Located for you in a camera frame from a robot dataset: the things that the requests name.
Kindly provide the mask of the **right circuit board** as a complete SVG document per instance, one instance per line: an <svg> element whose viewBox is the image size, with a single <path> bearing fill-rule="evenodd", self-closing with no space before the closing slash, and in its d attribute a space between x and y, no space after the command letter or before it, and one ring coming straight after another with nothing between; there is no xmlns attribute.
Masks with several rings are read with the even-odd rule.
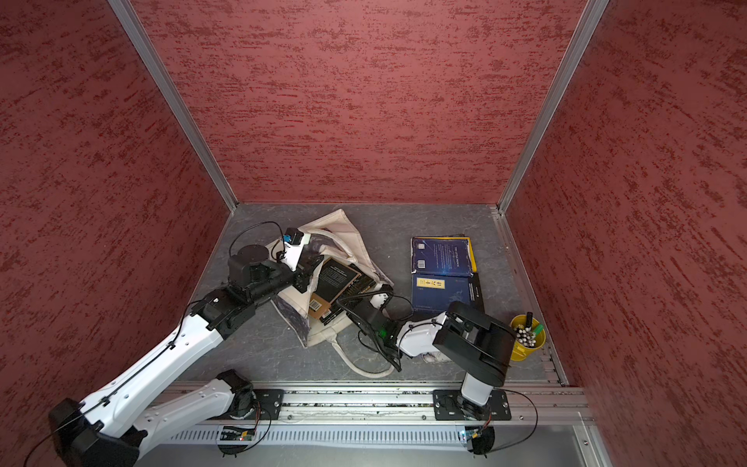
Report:
<svg viewBox="0 0 747 467"><path fill-rule="evenodd" d="M487 455L495 444L495 430L491 426L466 428L460 432L460 441L469 453Z"/></svg>

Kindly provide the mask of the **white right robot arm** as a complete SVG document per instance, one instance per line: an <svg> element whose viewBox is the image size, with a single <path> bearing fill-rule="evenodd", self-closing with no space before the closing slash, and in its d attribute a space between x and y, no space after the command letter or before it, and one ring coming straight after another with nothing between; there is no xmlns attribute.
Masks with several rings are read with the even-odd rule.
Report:
<svg viewBox="0 0 747 467"><path fill-rule="evenodd" d="M505 383L517 340L509 325L462 302L453 302L444 313L420 321L389 317L375 307L375 293L340 301L348 319L373 344L392 370L402 370L404 357L441 354L465 372L461 404L472 409L488 406L492 392Z"/></svg>

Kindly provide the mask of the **thin black book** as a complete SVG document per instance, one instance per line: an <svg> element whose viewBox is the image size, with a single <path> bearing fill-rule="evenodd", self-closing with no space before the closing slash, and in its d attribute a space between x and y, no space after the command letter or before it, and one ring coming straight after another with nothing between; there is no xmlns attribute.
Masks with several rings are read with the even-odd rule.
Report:
<svg viewBox="0 0 747 467"><path fill-rule="evenodd" d="M346 265L333 258L326 260L309 301L309 317L327 325L337 316L333 311L336 299L361 275L361 270L355 265Z"/></svg>

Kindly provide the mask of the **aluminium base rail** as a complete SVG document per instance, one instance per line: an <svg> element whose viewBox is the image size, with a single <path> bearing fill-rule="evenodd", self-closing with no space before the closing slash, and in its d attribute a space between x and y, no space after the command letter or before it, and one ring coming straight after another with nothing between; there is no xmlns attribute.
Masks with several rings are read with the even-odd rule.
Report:
<svg viewBox="0 0 747 467"><path fill-rule="evenodd" d="M250 449L223 455L222 420L202 422L142 466L609 466L583 389L510 384L492 453L468 453L465 420L437 420L437 383L284 383L277 420Z"/></svg>

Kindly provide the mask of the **aluminium corner post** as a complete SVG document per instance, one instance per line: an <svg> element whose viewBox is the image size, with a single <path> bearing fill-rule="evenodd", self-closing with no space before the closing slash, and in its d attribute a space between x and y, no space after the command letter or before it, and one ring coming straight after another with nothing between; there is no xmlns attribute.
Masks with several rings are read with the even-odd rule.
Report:
<svg viewBox="0 0 747 467"><path fill-rule="evenodd" d="M552 79L537 119L531 132L529 132L523 151L519 155L517 164L497 204L499 216L505 216L508 213L510 205L519 190L519 186L521 186L521 181L529 169L529 165L552 122L552 118L554 118L554 114L556 114L556 110L558 110L558 106L564 98L566 90L608 5L608 0L589 0L586 3L558 66L558 70L556 70L556 75Z"/></svg>
<svg viewBox="0 0 747 467"><path fill-rule="evenodd" d="M237 196L227 181L223 170L220 169L219 163L217 163L208 143L198 128L198 124L191 111L183 97L181 97L177 85L172 80L167 67L136 14L132 2L126 0L109 0L108 4L118 22L122 25L124 33L130 39L130 43L134 46L140 60L157 85L182 132L184 132L196 152L214 187L221 195L229 211L231 213L235 212L239 205Z"/></svg>

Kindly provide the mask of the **blue Prince book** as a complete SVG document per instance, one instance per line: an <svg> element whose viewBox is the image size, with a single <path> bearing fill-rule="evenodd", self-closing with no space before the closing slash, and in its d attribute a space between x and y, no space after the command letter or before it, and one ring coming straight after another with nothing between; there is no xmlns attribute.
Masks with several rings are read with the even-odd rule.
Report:
<svg viewBox="0 0 747 467"><path fill-rule="evenodd" d="M470 277L478 271L468 237L413 237L410 261L413 274Z"/></svg>

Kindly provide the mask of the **left aluminium corner post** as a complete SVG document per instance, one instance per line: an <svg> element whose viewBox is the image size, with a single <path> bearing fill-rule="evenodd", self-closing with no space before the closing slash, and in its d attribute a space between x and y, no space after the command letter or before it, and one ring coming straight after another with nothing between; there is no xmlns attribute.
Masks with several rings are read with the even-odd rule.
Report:
<svg viewBox="0 0 747 467"><path fill-rule="evenodd" d="M183 97L181 97L177 85L172 80L167 67L136 14L132 2L126 0L109 0L108 4L118 22L122 25L124 33L130 39L130 43L134 46L140 60L157 85L182 132L184 132L196 152L214 187L221 195L229 211L231 213L235 212L239 205L237 196L227 181L223 170L220 169L219 163L217 163L208 143L198 128L198 124L191 111Z"/></svg>

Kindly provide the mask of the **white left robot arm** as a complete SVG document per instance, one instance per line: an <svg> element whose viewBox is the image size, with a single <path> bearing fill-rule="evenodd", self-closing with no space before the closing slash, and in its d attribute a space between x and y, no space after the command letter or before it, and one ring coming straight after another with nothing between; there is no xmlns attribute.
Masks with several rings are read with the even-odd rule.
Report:
<svg viewBox="0 0 747 467"><path fill-rule="evenodd" d="M248 245L229 258L227 284L189 305L176 329L111 383L82 401L67 398L49 414L54 449L67 466L132 466L171 436L215 416L259 416L253 385L236 371L170 403L152 402L204 354L217 348L258 307L280 292L307 291L320 255L301 245L270 258Z"/></svg>

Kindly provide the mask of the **black book yellow characters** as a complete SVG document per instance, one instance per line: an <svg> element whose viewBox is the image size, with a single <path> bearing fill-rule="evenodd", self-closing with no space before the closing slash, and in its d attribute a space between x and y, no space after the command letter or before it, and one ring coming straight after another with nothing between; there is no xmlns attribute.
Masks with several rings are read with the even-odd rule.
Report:
<svg viewBox="0 0 747 467"><path fill-rule="evenodd" d="M480 286L480 275L477 272L469 278L469 290L470 290L470 304L473 309L476 309L480 313L485 313L486 308L484 307L484 293L482 293L482 286Z"/></svg>

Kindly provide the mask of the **right aluminium corner post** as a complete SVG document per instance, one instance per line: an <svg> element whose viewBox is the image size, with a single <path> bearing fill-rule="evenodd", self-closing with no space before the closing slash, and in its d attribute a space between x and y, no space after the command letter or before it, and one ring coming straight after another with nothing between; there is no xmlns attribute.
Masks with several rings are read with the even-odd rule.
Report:
<svg viewBox="0 0 747 467"><path fill-rule="evenodd" d="M554 114L556 114L556 110L558 110L558 106L564 98L566 90L608 5L608 0L589 0L586 3L558 66L558 70L556 70L556 75L552 79L537 119L531 132L529 132L523 151L519 155L517 164L497 204L499 216L505 216L508 213L510 205L519 190L519 186L521 186L521 181L529 169L529 165L552 122L552 118L554 118Z"/></svg>

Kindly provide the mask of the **yellow pen cup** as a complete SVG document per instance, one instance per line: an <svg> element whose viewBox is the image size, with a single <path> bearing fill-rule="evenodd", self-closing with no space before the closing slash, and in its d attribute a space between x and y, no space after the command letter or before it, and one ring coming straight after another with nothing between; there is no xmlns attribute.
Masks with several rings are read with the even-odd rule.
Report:
<svg viewBox="0 0 747 467"><path fill-rule="evenodd" d="M531 353L542 348L547 341L545 326L534 316L534 313L516 316L510 326L516 334L511 357L513 362L525 360Z"/></svg>

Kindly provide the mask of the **left circuit board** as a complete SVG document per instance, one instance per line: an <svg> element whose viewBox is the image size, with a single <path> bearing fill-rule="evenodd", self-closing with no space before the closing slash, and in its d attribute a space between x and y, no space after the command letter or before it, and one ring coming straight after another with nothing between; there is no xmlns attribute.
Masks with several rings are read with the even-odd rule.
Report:
<svg viewBox="0 0 747 467"><path fill-rule="evenodd" d="M247 445L254 442L256 434L257 429L248 426L223 426L218 442L229 445Z"/></svg>

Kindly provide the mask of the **circuit board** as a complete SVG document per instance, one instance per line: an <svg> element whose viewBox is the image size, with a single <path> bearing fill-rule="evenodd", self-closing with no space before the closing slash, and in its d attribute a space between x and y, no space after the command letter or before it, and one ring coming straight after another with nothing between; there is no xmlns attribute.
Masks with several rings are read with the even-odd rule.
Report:
<svg viewBox="0 0 747 467"><path fill-rule="evenodd" d="M466 428L460 432L460 441L469 453L487 455L495 444L495 430L491 426Z"/></svg>
<svg viewBox="0 0 747 467"><path fill-rule="evenodd" d="M229 445L247 445L254 442L256 434L257 429L248 426L223 426L218 442Z"/></svg>

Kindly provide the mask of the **beige canvas tote bag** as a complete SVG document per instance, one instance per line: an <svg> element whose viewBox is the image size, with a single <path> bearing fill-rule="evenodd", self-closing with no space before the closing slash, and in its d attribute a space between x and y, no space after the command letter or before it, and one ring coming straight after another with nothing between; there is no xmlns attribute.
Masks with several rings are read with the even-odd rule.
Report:
<svg viewBox="0 0 747 467"><path fill-rule="evenodd" d="M373 278L373 289L377 291L382 286L393 284L373 262L359 231L342 209L301 226L300 231L303 234L303 251L300 254L287 253L288 260L320 254L325 260L335 259L346 266L360 268L366 276ZM272 299L275 310L295 331L303 348L329 342L352 371L368 379L383 379L394 372L392 367L379 373L370 373L355 366L337 341L338 334L351 326L353 321L340 313L329 324L323 324L320 319L310 315L311 295L310 291L301 293L290 287Z"/></svg>

